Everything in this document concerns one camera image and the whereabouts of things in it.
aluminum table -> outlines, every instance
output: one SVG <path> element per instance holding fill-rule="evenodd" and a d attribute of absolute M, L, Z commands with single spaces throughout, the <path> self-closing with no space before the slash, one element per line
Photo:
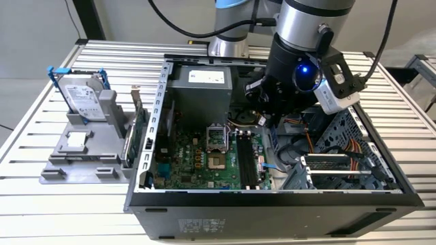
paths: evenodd
<path fill-rule="evenodd" d="M 270 48 L 251 47 L 251 57 L 267 59 Z M 141 86 L 145 107 L 155 99 L 163 55 L 207 55 L 205 45 L 90 41 L 75 45 L 62 66 L 109 72 L 118 103 L 134 110 L 131 86 Z M 361 52 L 347 52 L 353 72 L 373 64 Z M 362 107 L 421 193 L 426 208 L 359 238 L 201 240 L 207 244 L 436 244 L 436 126 L 385 67 L 361 93 Z M 67 125 L 67 105 L 49 82 L 17 130 L 0 148 L 0 244 L 145 244 L 151 241 L 133 214 L 123 213 L 127 184 L 42 185 L 39 176 Z"/>

hard drive label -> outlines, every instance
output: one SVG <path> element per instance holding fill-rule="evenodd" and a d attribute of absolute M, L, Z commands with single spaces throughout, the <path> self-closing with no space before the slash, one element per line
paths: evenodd
<path fill-rule="evenodd" d="M 89 120 L 106 119 L 95 90 L 85 85 L 66 85 L 70 101 Z"/>

black cable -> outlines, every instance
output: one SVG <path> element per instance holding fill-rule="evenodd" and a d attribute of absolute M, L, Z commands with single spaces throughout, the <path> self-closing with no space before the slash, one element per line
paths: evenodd
<path fill-rule="evenodd" d="M 269 169 L 275 169 L 275 170 L 278 170 L 281 173 L 289 173 L 287 171 L 283 171 L 283 170 L 281 170 L 278 167 L 275 167 L 275 168 L 273 168 L 273 167 L 270 167 Z"/>
<path fill-rule="evenodd" d="M 369 79 L 371 78 L 375 70 L 377 70 L 377 66 L 378 66 L 378 63 L 381 61 L 381 57 L 382 57 L 382 53 L 383 53 L 383 50 L 385 50 L 385 47 L 387 45 L 387 42 L 389 42 L 389 37 L 390 37 L 390 32 L 391 32 L 391 26 L 393 26 L 393 21 L 394 21 L 394 14 L 395 14 L 395 9 L 397 9 L 397 4 L 398 4 L 398 0 L 393 0 L 393 5 L 391 5 L 391 10 L 390 10 L 390 16 L 389 16 L 389 21 L 387 21 L 387 27 L 386 27 L 386 30 L 385 30 L 385 35 L 383 35 L 383 40 L 382 40 L 382 43 L 381 43 L 381 47 L 379 47 L 379 51 L 378 51 L 378 54 L 377 54 L 377 58 L 375 58 L 375 61 L 373 63 L 373 66 L 370 68 L 370 71 L 366 75 L 366 80 L 369 81 Z"/>
<path fill-rule="evenodd" d="M 65 1 L 66 1 L 66 5 L 67 5 L 67 10 L 69 10 L 69 15 L 70 15 L 71 22 L 73 22 L 74 25 L 75 25 L 75 28 L 77 28 L 77 31 L 78 31 L 79 39 L 82 39 L 82 37 L 81 37 L 81 32 L 79 32 L 79 29 L 78 29 L 77 23 L 75 23 L 75 21 L 74 21 L 74 17 L 71 16 L 71 11 L 70 11 L 69 2 L 67 2 L 67 0 L 65 0 Z"/>
<path fill-rule="evenodd" d="M 282 159 L 282 153 L 283 153 L 283 151 L 285 151 L 286 149 L 291 148 L 291 150 L 295 151 L 301 156 L 309 154 L 309 152 L 301 150 L 299 148 L 297 148 L 297 147 L 294 146 L 295 143 L 297 143 L 299 140 L 305 139 L 305 138 L 306 138 L 306 135 L 297 135 L 297 136 L 293 138 L 291 143 L 289 143 L 289 144 L 286 144 L 285 146 L 282 146 L 282 147 L 279 148 L 279 150 L 277 151 L 277 154 L 275 154 L 275 155 L 277 155 L 277 158 L 278 158 L 279 162 L 283 163 L 285 165 L 295 165 L 295 164 L 298 163 L 297 161 L 295 161 L 295 162 L 289 162 L 289 161 L 286 161 L 286 160 Z"/>
<path fill-rule="evenodd" d="M 167 18 L 166 16 L 163 15 L 163 13 L 161 12 L 159 8 L 157 7 L 157 4 L 154 3 L 153 0 L 149 0 L 149 3 L 153 7 L 153 9 L 155 10 L 155 13 L 158 14 L 158 16 L 161 17 L 161 19 L 166 22 L 166 24 L 175 30 L 178 31 L 179 33 L 185 34 L 186 36 L 189 37 L 193 37 L 193 38 L 207 38 L 207 37 L 214 37 L 227 31 L 230 31 L 231 29 L 242 26 L 242 25 L 255 25 L 257 23 L 261 23 L 262 26 L 265 27 L 273 27 L 275 26 L 275 21 L 274 19 L 271 18 L 262 18 L 262 19 L 257 19 L 257 20 L 253 20 L 253 19 L 249 19 L 249 20 L 243 20 L 241 22 L 237 22 L 234 24 L 231 24 L 230 26 L 225 27 L 223 29 L 219 29 L 214 32 L 210 32 L 210 33 L 205 33 L 205 34 L 195 34 L 195 33 L 191 33 L 191 32 L 187 32 L 186 30 L 183 30 L 182 28 L 179 28 Z"/>
<path fill-rule="evenodd" d="M 9 129 L 9 130 L 14 131 L 14 129 L 13 129 L 13 128 L 10 128 L 9 126 L 5 126 L 5 125 L 2 125 L 2 124 L 0 124 L 0 127 L 3 127 L 3 128 L 6 128 L 6 129 Z"/>

sticker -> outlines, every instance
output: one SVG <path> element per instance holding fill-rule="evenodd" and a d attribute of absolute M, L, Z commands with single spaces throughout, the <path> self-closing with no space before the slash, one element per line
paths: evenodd
<path fill-rule="evenodd" d="M 222 233 L 225 230 L 225 218 L 181 218 L 179 227 L 183 233 Z"/>
<path fill-rule="evenodd" d="M 261 116 L 261 119 L 259 119 L 258 124 L 259 124 L 261 126 L 265 126 L 265 125 L 266 125 L 266 122 L 267 122 L 267 118 L 266 118 L 265 116 Z"/>
<path fill-rule="evenodd" d="M 70 101 L 89 120 L 106 119 L 95 90 L 85 85 L 66 85 Z"/>
<path fill-rule="evenodd" d="M 193 70 L 190 71 L 190 83 L 222 83 L 225 84 L 225 71 Z"/>
<path fill-rule="evenodd" d="M 82 157 L 66 157 L 66 160 L 81 161 L 83 160 Z"/>

robotic arm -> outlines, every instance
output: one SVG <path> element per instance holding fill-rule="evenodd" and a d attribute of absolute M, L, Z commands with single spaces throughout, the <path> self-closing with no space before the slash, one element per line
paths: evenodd
<path fill-rule="evenodd" d="M 149 0 L 177 31 L 194 38 L 214 37 L 211 56 L 249 57 L 249 32 L 266 33 L 270 29 L 265 26 L 277 26 L 265 77 L 245 88 L 257 110 L 271 115 L 270 125 L 318 101 L 327 114 L 359 102 L 359 91 L 375 71 L 387 43 L 398 0 L 393 0 L 385 38 L 365 77 L 353 74 L 342 52 L 333 47 L 355 1 L 217 0 L 217 31 L 194 34 L 177 27 Z"/>
<path fill-rule="evenodd" d="M 274 123 L 321 102 L 327 114 L 359 102 L 366 79 L 354 76 L 331 46 L 355 0 L 285 0 L 266 76 L 247 85 L 247 99 Z"/>

